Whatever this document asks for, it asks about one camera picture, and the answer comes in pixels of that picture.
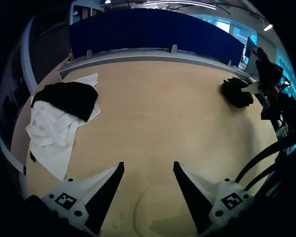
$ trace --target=black garment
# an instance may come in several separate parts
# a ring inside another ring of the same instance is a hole
[[[43,100],[87,122],[97,97],[96,90],[90,85],[80,82],[59,82],[47,85],[36,93],[31,108],[36,101]]]
[[[253,97],[249,92],[242,92],[241,88],[247,87],[248,84],[236,77],[228,79],[221,85],[223,96],[237,108],[249,106],[253,103]]]

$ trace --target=window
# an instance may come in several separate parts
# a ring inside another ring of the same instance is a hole
[[[296,79],[292,70],[289,69],[287,62],[279,56],[278,65],[283,68],[283,75],[288,79],[290,86],[283,89],[283,92],[288,94],[288,96],[293,96],[296,99]],[[285,82],[285,78],[282,77],[280,84]]]
[[[218,28],[222,29],[223,31],[229,33],[229,28],[230,28],[229,23],[216,21],[215,26],[217,26]]]
[[[211,20],[211,19],[205,19],[205,18],[201,18],[203,21],[206,21],[210,24],[214,24],[214,20]]]
[[[229,28],[230,28],[230,25],[229,23],[225,23],[225,22],[221,22],[221,21],[215,21],[215,20],[212,20],[212,19],[206,19],[206,18],[200,18],[201,20],[203,21],[206,21],[210,24],[213,24],[215,26],[217,26],[218,28],[222,29],[223,31],[229,33]]]

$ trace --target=white cloth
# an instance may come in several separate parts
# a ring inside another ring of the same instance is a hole
[[[95,86],[97,73],[75,82]],[[100,113],[96,102],[88,122]],[[36,101],[31,109],[31,123],[26,127],[30,137],[30,151],[43,167],[61,181],[67,173],[76,130],[84,124],[82,119],[45,101]]]

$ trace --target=blue divider panel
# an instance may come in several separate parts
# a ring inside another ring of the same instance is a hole
[[[171,48],[239,65],[244,44],[198,18],[159,9],[127,9],[99,14],[69,27],[75,58],[112,49]]]

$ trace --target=desk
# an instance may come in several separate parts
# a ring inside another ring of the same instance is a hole
[[[219,87],[233,76],[229,72],[179,62],[119,62],[73,71],[64,82],[95,72],[102,113],[77,130],[67,176],[85,179],[125,162],[102,226],[104,237],[196,236],[173,162],[213,179],[234,179],[277,140],[271,123],[260,120],[262,106],[256,98],[244,109],[224,101]],[[274,158],[251,169],[242,184]],[[30,194],[43,196],[58,184],[27,158]]]

